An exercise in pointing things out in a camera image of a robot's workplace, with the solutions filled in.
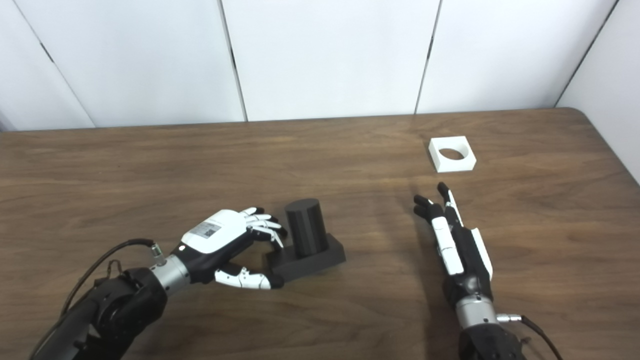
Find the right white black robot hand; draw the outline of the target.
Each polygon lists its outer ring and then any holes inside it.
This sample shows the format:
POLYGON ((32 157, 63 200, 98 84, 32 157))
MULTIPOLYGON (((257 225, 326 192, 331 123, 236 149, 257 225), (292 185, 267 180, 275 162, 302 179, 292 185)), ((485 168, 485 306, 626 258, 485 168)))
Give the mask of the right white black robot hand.
POLYGON ((430 225, 436 250, 445 271, 442 284, 445 300, 455 307, 466 297, 493 301, 493 266, 478 228, 464 225, 457 202, 445 182, 437 186, 444 204, 416 194, 413 212, 430 225))

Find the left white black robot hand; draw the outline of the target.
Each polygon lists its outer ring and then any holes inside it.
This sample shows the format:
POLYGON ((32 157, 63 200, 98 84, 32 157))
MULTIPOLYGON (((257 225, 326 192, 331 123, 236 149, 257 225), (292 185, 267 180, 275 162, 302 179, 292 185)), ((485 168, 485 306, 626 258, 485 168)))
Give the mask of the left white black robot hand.
POLYGON ((287 234, 262 207, 222 209, 187 231, 171 256, 185 269, 189 284, 215 281, 240 289, 281 289, 285 281, 280 275, 251 271, 232 260, 256 242, 270 243, 273 250, 282 251, 287 234))

